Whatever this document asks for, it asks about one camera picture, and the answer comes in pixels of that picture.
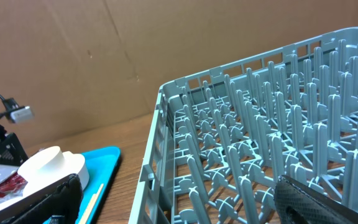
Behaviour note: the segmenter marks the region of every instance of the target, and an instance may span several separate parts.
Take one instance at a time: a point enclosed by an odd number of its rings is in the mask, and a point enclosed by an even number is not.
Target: gray plastic dish rack
[[[358,212],[358,27],[162,85],[129,223],[264,223],[282,174]]]

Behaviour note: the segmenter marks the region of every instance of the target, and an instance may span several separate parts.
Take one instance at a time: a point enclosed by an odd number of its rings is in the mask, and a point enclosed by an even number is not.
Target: black device
[[[287,175],[278,178],[274,203],[281,223],[358,223],[358,213]]]
[[[11,123],[20,123],[34,117],[29,106],[19,106],[13,98],[5,99],[0,94],[5,111],[0,113]],[[4,126],[0,125],[0,164],[20,166],[28,159],[19,139],[14,133],[7,134]]]
[[[0,223],[72,224],[78,218],[83,197],[80,178],[69,174],[22,200],[0,210]]]

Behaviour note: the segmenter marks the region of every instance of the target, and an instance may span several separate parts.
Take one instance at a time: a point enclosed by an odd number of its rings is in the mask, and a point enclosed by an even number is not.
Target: rack tine
[[[254,198],[254,191],[252,190],[252,183],[246,177],[240,177],[240,191],[242,195],[242,203],[246,211],[247,223],[259,223],[258,211]]]
[[[188,117],[191,122],[191,129],[189,129],[189,131],[193,130],[194,132],[196,132],[196,121],[194,121],[194,117],[191,113],[189,106],[188,105],[183,106],[183,110],[185,111],[186,117]]]
[[[194,145],[194,141],[192,140],[192,137],[190,134],[186,134],[186,142],[189,146],[190,154],[193,155],[193,159],[196,161],[198,172],[200,172],[201,175],[204,174],[203,164],[201,163],[200,154],[198,154],[198,151]]]
[[[280,92],[283,93],[284,100],[288,99],[288,88],[287,88],[287,73],[285,71],[284,67],[280,67],[278,69],[278,72],[280,73]]]
[[[293,147],[299,151],[303,149],[303,127],[302,127],[302,109],[298,105],[291,106],[291,125]]]
[[[338,142],[341,139],[341,97],[330,95],[328,98],[328,139]]]
[[[260,75],[255,75],[255,84],[256,84],[256,101],[258,102],[259,108],[264,107],[264,98],[262,94],[262,84],[260,82]]]
[[[320,103],[327,105],[329,95],[329,69],[327,65],[320,66],[320,74]]]
[[[273,85],[273,91],[277,91],[277,81],[275,77],[274,62],[268,62],[268,74],[270,77],[270,83]]]
[[[256,123],[257,123],[256,130],[258,132],[259,155],[262,157],[262,160],[268,161],[269,160],[269,147],[267,145],[265,121],[261,115],[255,115],[254,119],[256,120]]]
[[[238,116],[240,116],[240,109],[239,109],[240,105],[238,104],[238,99],[237,99],[237,94],[236,94],[237,88],[236,88],[236,84],[233,81],[230,82],[230,89],[232,91],[231,96],[233,99],[232,105],[234,107],[234,111],[236,112],[236,114]]]
[[[227,155],[230,159],[230,169],[233,175],[234,183],[236,184],[236,188],[240,189],[240,180],[239,177],[242,176],[242,169],[240,165],[240,158],[237,149],[234,146],[229,146],[229,154]]]
[[[204,90],[208,89],[208,82],[206,80],[203,81]]]
[[[191,138],[193,139],[193,142],[195,144],[195,148],[197,149],[197,152],[200,153],[200,147],[198,145],[198,136],[197,132],[195,132],[195,127],[191,125],[191,121],[189,118],[185,118],[185,126],[187,131],[191,134]]]
[[[306,179],[306,169],[300,163],[291,164],[290,176],[302,184],[308,184]]]
[[[313,174],[319,177],[327,174],[327,126],[323,123],[313,125]]]
[[[186,96],[187,99],[188,99],[188,106],[189,106],[189,107],[193,106],[193,105],[191,104],[191,101],[190,101],[190,97],[191,97],[191,96],[190,96],[189,94],[187,94],[188,92],[187,92],[186,87],[182,87],[181,90],[182,90],[182,93],[183,93],[183,96],[182,96],[182,97]]]
[[[353,96],[358,96],[358,56],[349,59],[349,72],[353,76]]]
[[[278,131],[287,132],[287,115],[285,114],[284,96],[282,92],[276,92],[276,111]]]
[[[305,59],[303,61],[303,73],[305,73],[305,82],[304,85],[312,82],[312,74],[311,74],[311,60]]]
[[[298,56],[296,54],[291,55],[291,72],[292,74],[299,74]]]
[[[358,150],[347,152],[341,203],[358,210]]]
[[[204,181],[202,178],[202,173],[200,173],[198,169],[198,165],[196,159],[190,155],[187,157],[187,164],[189,165],[191,177],[193,178],[194,184],[197,186],[198,193],[200,195],[200,199],[203,203],[207,203],[209,200],[208,193],[206,191]]]
[[[266,102],[266,115],[268,119],[274,118],[274,106],[273,106],[273,97],[272,97],[272,88],[269,82],[264,83],[265,91],[265,102]]]
[[[330,85],[338,87],[339,54],[337,51],[329,53],[329,74],[331,75]]]
[[[249,101],[246,101],[246,116],[248,117],[249,121],[249,137],[254,140],[257,136],[256,122],[254,119],[254,109],[252,108],[252,103]]]
[[[255,75],[252,74],[252,69],[247,68],[247,79],[248,79],[248,86],[249,86],[249,97],[250,99],[255,98]]]
[[[314,48],[314,70],[318,71],[319,67],[323,65],[323,51],[321,47]]]
[[[346,40],[339,40],[338,42],[339,54],[339,71],[345,72],[346,66]]]
[[[212,96],[212,91],[211,91],[211,89],[210,88],[205,88],[205,95],[206,95],[206,99],[207,99],[207,101],[210,99],[210,98],[213,98],[213,96]]]
[[[226,94],[227,94],[227,97],[229,98],[230,105],[233,105],[234,99],[232,96],[232,89],[230,86],[230,76],[227,74],[224,75],[224,85],[226,87]]]
[[[206,212],[205,206],[198,191],[195,188],[190,189],[189,198],[193,205],[193,210],[196,213],[197,220],[200,223],[211,224],[208,213]]]
[[[228,155],[229,154],[229,146],[231,145],[229,131],[227,130],[226,125],[224,125],[224,124],[219,125],[219,129],[221,130],[221,134],[222,134],[220,136],[220,138],[221,138],[224,153],[226,155]]]
[[[308,95],[308,123],[313,125],[318,122],[316,84],[308,83],[306,86],[306,93]]]
[[[270,145],[272,150],[272,169],[273,169],[273,179],[274,182],[277,182],[277,179],[280,175],[284,175],[284,162],[283,162],[283,147],[282,139],[278,136],[272,136],[270,138]]]
[[[301,105],[301,96],[299,92],[299,78],[297,74],[292,74],[290,77],[291,82],[291,97],[292,105]]]
[[[183,95],[182,100],[183,100],[183,106],[188,106],[189,107],[189,111],[190,111],[190,114],[191,114],[190,117],[193,119],[193,122],[194,122],[194,111],[193,111],[192,105],[190,104],[189,98],[186,95]]]
[[[350,100],[352,97],[352,74],[344,73],[341,75],[341,89],[339,95],[341,96],[341,114],[347,116],[350,114]]]
[[[242,95],[241,90],[236,91],[238,105],[239,105],[239,116],[241,118],[241,124],[243,126],[242,133],[244,134],[247,131],[249,126],[247,117],[246,117],[246,104],[244,102],[244,96]]]
[[[210,103],[210,110],[211,110],[211,114],[213,113],[213,111],[217,110],[218,109],[218,105],[216,104],[216,100],[215,98],[210,98],[209,99],[209,103]]]

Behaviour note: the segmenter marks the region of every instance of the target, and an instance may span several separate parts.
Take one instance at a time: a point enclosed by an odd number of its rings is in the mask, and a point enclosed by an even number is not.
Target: dish rack
[[[268,222],[282,174],[358,212],[358,27],[162,85],[129,223]]]

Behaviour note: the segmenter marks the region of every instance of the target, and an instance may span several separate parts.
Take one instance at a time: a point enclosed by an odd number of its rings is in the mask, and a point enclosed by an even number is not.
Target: wooden table
[[[109,191],[104,203],[98,223],[128,223],[131,214],[132,203],[139,178],[140,167],[145,152],[147,138],[149,136],[152,115],[142,116],[124,123],[94,129],[84,133],[69,136],[56,141],[45,142],[26,149],[28,155],[35,154],[40,148],[50,146],[60,146],[63,151],[86,152],[106,146],[117,146],[121,149],[122,163],[114,179],[114,183]],[[272,177],[271,168],[264,167],[265,174]],[[189,174],[187,166],[177,167],[179,175]],[[263,185],[254,185],[254,191],[266,190]],[[213,199],[235,196],[229,190],[220,189],[213,196]],[[178,208],[180,210],[192,208],[187,195],[178,197]],[[240,216],[244,216],[242,203],[238,203],[235,209]],[[207,207],[211,215],[211,221],[217,222],[218,212]],[[269,223],[280,223],[276,212],[270,216]]]

